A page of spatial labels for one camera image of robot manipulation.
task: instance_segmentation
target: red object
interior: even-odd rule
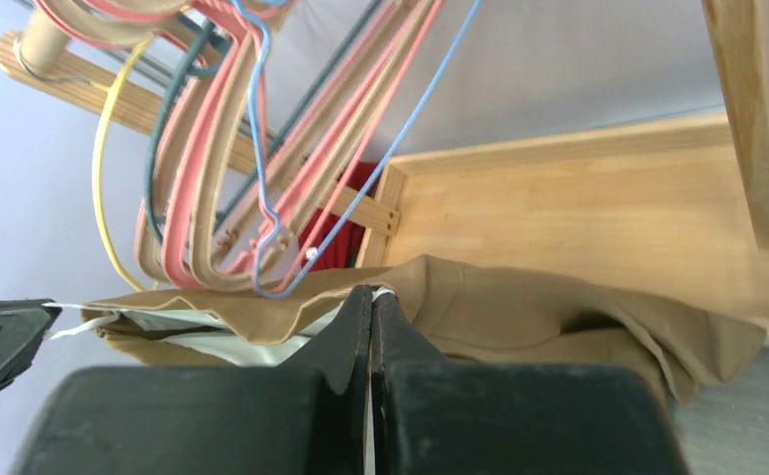
[[[369,178],[369,175],[372,174],[372,170],[374,169],[375,163],[358,163],[357,166],[355,166],[355,169],[352,172],[352,175],[349,177],[346,185],[353,190],[359,190],[363,184],[366,183],[367,178]],[[300,245],[302,245],[302,243],[305,242],[305,240],[308,238],[308,234],[311,232],[311,228],[314,226],[314,223],[320,217],[320,213],[322,212],[323,210],[318,210],[311,218],[308,225],[306,225],[305,229],[299,236]],[[323,226],[321,235],[317,236],[314,240],[314,246],[320,246],[320,244],[323,242],[323,239],[326,238],[326,235],[332,230],[332,228],[335,227],[335,224],[339,218],[340,216],[334,214],[329,215],[329,217],[326,219],[326,225]],[[315,271],[347,268],[360,252],[360,242],[363,239],[363,232],[364,227],[352,222],[346,222],[343,225],[343,228],[337,232],[335,239],[332,240],[332,243],[329,244],[329,247],[327,247],[323,251],[323,254],[320,255],[320,258],[317,259],[317,262],[315,262],[311,270]],[[302,265],[307,263],[308,259],[303,260]]]

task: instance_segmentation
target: brown fabric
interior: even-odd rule
[[[251,343],[277,344],[333,309],[357,284],[393,289],[408,320],[446,354],[487,362],[618,364],[659,395],[665,383],[680,402],[690,401],[701,385],[739,375],[766,335],[758,326],[664,297],[430,256],[390,269],[315,272],[278,301],[253,292],[164,290],[90,305],[193,309],[224,320]],[[82,312],[85,320],[99,316]],[[220,364],[117,324],[104,328],[107,342],[146,364]]]

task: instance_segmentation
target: gray surface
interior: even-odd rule
[[[769,350],[739,380],[679,408],[676,426],[696,475],[769,474]]]

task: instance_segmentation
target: white wall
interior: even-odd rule
[[[362,8],[339,7],[346,3],[306,7],[277,43],[269,69],[274,130]],[[448,2],[377,149],[400,128],[469,4]],[[21,28],[27,17],[25,9],[0,0],[0,35]],[[485,0],[403,151],[718,107],[703,22],[699,0]],[[0,299],[84,302],[130,291],[111,270],[93,220],[89,161],[96,120],[0,72]],[[105,163],[110,225],[129,263],[144,148],[144,137],[116,127]],[[66,312],[56,327],[77,323],[77,315]],[[0,474],[55,384],[74,369],[100,364],[130,361],[90,334],[44,345],[35,366],[0,394]]]

